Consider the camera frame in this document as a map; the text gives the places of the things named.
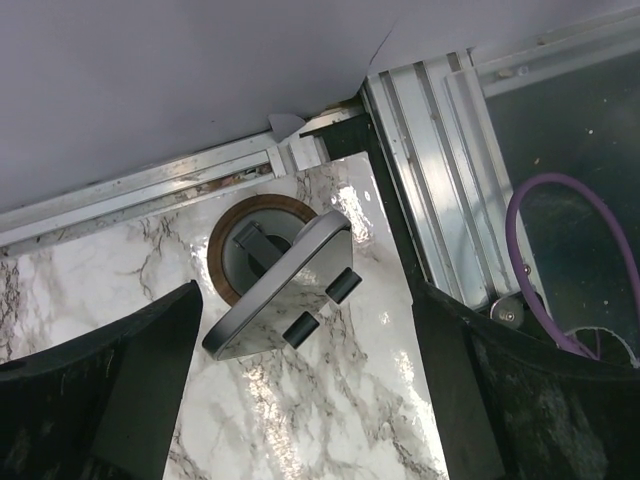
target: round drain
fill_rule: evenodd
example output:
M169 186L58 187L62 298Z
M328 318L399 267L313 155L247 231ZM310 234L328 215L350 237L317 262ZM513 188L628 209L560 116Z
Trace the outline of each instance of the round drain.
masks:
M316 213L308 205L284 195L266 194L247 198L231 207L216 224L207 251L213 286L233 306L266 269L234 239L253 225L282 254Z

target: metal track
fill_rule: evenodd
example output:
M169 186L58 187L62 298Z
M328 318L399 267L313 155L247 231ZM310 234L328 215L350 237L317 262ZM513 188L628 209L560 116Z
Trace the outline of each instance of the metal track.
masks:
M322 143L301 136L362 113L338 108L278 143L271 133L214 147L51 200L0 213L0 257L71 240L119 222L166 212L327 161ZM236 177L230 184L221 179Z
M364 93L433 283L475 309L518 290L504 239L512 189L468 56L371 76Z

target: marble countertop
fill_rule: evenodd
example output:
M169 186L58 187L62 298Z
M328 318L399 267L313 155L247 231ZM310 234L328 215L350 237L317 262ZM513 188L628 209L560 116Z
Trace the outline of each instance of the marble countertop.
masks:
M217 219L280 193L353 225L362 284L296 351L215 362L200 346L229 306L207 272ZM365 155L0 261L0 363L126 316L196 279L199 341L166 480L446 479L411 297Z

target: metal screw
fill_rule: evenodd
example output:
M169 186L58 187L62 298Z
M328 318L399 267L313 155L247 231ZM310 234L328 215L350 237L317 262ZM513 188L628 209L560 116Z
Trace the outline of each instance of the metal screw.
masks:
M500 320L504 320L505 322L513 322L516 319L516 314L509 311L500 312Z

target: glass panel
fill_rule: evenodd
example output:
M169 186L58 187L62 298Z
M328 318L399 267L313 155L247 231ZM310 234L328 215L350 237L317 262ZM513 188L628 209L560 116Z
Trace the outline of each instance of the glass panel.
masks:
M547 74L505 91L495 88L501 77L538 72L520 63L494 71L493 83L483 72L481 82L514 190L544 172L580 180L614 212L640 259L640 53L628 53L630 38L626 32L622 55L552 75L545 65ZM562 62L571 62L566 52ZM565 330L610 328L639 353L627 274L598 213L577 193L550 185L530 192L521 214L556 322Z

